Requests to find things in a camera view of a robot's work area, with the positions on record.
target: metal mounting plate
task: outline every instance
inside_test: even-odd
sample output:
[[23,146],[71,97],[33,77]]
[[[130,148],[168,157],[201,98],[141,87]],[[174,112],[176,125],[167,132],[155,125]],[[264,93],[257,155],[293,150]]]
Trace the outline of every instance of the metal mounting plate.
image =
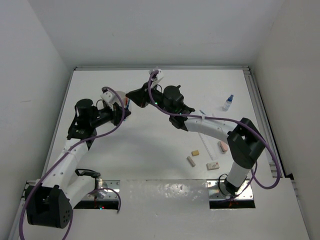
[[[220,192],[218,188],[218,180],[207,180],[207,187],[208,187],[208,193],[209,193],[209,201],[221,201],[226,200],[229,197],[226,197],[223,193]],[[249,183],[249,180],[245,180],[242,186],[240,187],[239,191],[237,193],[241,193],[245,186]],[[234,199],[235,201],[253,201],[254,200],[254,194],[252,192],[251,185],[238,197]]]
[[[116,191],[117,193],[120,192],[120,180],[102,180],[101,188],[110,188]],[[102,190],[97,192],[96,194],[97,201],[103,200],[103,201],[114,201],[118,200],[117,195],[109,190]],[[95,199],[94,195],[88,194],[86,195],[82,201],[93,201]]]

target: small bottle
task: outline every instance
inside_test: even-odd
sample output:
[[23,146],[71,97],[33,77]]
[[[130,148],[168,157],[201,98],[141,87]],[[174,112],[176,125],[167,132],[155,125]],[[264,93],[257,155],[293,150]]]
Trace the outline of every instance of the small bottle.
[[222,110],[223,111],[228,111],[228,109],[230,108],[230,105],[232,104],[232,100],[234,99],[234,95],[231,94],[230,97],[225,101]]

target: bottle cap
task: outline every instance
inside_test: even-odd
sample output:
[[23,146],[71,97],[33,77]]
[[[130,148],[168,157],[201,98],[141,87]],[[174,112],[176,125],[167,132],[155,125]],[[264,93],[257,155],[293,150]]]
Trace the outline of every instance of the bottle cap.
[[229,102],[232,102],[233,99],[234,99],[234,95],[231,94],[230,97],[228,98],[228,101],[229,101]]

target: wooden block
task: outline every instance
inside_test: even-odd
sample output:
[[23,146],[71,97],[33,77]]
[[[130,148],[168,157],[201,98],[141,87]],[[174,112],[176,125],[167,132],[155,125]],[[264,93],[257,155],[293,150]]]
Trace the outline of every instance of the wooden block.
[[192,156],[198,156],[200,153],[198,150],[192,151],[191,152]]
[[195,162],[193,161],[193,159],[190,156],[188,156],[186,159],[188,159],[188,162],[190,163],[190,165],[192,167],[194,167],[196,165]]

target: white wall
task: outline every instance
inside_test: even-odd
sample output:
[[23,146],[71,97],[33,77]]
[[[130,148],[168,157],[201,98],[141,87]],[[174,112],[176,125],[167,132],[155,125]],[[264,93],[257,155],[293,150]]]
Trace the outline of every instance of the white wall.
[[41,176],[70,72],[27,0],[0,2],[0,239]]
[[29,0],[72,67],[251,64],[283,1]]
[[286,0],[255,74],[312,240],[320,239],[320,1]]

